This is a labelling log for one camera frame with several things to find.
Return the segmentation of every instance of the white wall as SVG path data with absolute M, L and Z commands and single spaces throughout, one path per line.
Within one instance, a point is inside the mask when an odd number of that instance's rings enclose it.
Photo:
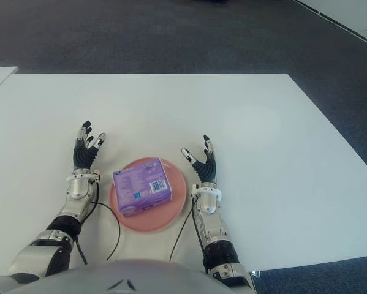
M 300 0 L 367 38 L 367 0 Z

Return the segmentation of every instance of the floor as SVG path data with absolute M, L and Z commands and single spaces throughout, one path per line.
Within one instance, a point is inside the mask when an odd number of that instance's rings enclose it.
M 367 43 L 292 0 L 0 0 L 0 66 L 13 65 L 288 73 L 367 163 Z M 259 293 L 367 293 L 367 258 L 267 271 L 257 284 Z

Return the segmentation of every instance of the barcode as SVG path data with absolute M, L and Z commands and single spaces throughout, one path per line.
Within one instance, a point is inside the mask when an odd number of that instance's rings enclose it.
M 151 185 L 152 193 L 156 193 L 156 192 L 159 192 L 161 190 L 165 190 L 167 188 L 167 185 L 165 184 L 165 181 L 151 182 L 150 185 Z

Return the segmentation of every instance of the purple box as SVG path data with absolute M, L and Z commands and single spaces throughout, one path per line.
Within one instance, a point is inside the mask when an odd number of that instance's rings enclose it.
M 132 216 L 171 200 L 171 186 L 160 158 L 113 173 L 119 211 Z

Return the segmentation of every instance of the robot finger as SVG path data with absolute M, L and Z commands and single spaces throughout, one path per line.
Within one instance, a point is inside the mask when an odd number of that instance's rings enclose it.
M 92 147 L 99 149 L 105 141 L 105 133 L 101 133 L 96 139 L 95 143 L 93 143 Z
M 203 152 L 209 156 L 211 154 L 213 154 L 213 144 L 212 141 L 209 139 L 209 137 L 207 135 L 203 136 L 203 139 L 205 140 L 205 149 L 203 150 Z
M 89 144 L 91 143 L 92 140 L 93 140 L 93 136 L 90 136 L 88 139 L 86 139 L 85 148 L 88 148 L 88 146 L 89 146 Z
M 183 156 L 193 165 L 195 164 L 198 160 L 194 157 L 194 155 L 192 155 L 190 153 L 189 150 L 187 150 L 186 148 L 183 148 L 182 150 L 182 154 Z

